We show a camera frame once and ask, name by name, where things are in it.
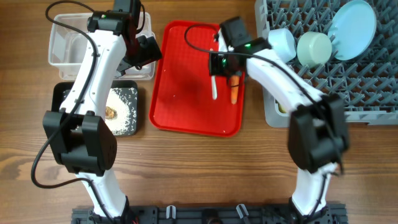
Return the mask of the orange carrot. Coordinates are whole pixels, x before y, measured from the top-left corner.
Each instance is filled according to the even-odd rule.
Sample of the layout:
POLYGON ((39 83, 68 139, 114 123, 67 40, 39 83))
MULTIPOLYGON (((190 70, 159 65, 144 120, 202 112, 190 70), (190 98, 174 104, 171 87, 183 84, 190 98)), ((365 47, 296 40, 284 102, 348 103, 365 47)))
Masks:
POLYGON ((239 76, 233 75, 230 79, 231 84, 231 103, 235 105, 238 100, 239 76))

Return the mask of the white plastic spoon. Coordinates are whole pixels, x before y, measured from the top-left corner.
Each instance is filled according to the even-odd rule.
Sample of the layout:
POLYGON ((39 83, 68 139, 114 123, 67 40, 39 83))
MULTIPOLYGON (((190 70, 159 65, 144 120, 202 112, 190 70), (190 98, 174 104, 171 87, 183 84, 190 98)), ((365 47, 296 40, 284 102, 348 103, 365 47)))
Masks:
POLYGON ((212 90, 212 99, 216 100, 218 97, 218 91, 217 91, 217 86, 216 86, 216 78, 213 74, 213 68, 212 68, 212 57, 213 54, 209 54, 209 73, 211 77, 211 90, 212 90))

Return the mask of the white rice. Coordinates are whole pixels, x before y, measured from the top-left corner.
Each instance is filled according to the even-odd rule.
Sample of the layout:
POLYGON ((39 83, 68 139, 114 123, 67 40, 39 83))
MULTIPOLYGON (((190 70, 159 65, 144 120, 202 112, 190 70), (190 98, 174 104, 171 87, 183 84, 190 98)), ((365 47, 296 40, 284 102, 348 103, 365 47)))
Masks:
POLYGON ((130 136, 136 132, 137 99, 138 91, 134 87, 102 91, 92 88, 76 114, 86 115, 88 111, 93 111, 102 117, 115 136, 130 136))

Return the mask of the light blue rice bowl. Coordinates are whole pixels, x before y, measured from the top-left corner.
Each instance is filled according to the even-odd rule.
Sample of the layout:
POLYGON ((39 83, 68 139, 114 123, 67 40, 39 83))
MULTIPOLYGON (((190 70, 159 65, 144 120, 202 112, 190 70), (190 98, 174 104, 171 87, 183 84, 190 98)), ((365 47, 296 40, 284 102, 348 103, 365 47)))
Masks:
POLYGON ((268 41, 284 63, 296 57, 296 44, 292 33, 286 29, 270 30, 268 41))

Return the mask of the yellow plastic cup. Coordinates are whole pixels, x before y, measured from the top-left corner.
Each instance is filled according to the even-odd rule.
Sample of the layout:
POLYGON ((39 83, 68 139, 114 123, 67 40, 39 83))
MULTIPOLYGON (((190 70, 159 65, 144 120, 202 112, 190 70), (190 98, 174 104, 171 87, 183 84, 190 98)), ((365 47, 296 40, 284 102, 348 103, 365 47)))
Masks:
POLYGON ((278 109, 281 113, 286 113, 285 109, 282 107, 281 104, 277 103, 278 109))

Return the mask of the brown mushroom piece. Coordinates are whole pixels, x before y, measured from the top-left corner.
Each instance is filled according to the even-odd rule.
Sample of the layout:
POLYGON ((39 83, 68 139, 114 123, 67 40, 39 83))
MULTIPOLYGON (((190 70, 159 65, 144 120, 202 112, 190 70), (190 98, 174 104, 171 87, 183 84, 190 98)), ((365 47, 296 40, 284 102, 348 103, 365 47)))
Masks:
POLYGON ((116 119, 117 116, 118 116, 118 113, 115 109, 108 107, 108 106, 106 107, 106 110, 105 110, 105 118, 106 119, 109 119, 109 120, 116 119))

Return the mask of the mint green bowl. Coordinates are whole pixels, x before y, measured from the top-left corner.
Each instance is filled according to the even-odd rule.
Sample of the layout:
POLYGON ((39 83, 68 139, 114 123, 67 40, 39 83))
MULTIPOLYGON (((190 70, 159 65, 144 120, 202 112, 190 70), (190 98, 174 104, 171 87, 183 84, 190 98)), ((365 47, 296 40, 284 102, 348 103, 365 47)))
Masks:
POLYGON ((326 34, 306 32, 298 40, 297 58, 301 65, 313 68, 329 61, 332 54, 331 40, 326 34))

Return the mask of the light blue plate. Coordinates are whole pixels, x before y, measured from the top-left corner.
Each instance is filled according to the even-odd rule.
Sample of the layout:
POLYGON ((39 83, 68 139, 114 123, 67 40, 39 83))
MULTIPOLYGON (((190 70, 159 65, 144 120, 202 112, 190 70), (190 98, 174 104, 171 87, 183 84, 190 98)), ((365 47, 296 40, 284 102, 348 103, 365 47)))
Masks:
POLYGON ((361 55, 376 33, 377 19, 366 1, 347 2, 334 15, 328 36, 337 60, 351 60, 361 55))

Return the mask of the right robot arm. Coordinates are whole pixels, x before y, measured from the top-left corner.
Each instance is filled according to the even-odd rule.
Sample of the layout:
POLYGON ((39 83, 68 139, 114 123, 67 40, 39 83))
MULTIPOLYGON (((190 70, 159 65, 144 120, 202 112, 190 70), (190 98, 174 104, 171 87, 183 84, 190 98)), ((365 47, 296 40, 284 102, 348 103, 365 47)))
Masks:
POLYGON ((288 150, 298 167, 290 203, 302 223, 322 216, 330 179, 342 168, 342 155, 349 147, 343 100, 305 82, 267 39, 251 37, 240 17, 222 22, 216 41, 210 73, 225 77, 245 73, 289 114, 288 150))

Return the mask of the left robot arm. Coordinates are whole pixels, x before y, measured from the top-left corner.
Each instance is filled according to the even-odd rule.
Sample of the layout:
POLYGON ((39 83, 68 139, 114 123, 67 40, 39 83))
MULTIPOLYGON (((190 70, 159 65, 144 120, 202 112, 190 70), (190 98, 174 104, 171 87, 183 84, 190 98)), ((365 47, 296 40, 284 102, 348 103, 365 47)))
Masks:
POLYGON ((92 13, 82 33, 88 43, 72 89, 58 110, 47 111, 43 118, 48 140, 41 151, 50 147, 57 164, 83 182, 95 220, 108 223, 133 219, 112 170, 117 140, 105 123, 108 95, 117 73, 162 57, 153 37, 139 35, 144 26, 140 13, 139 6, 92 13))

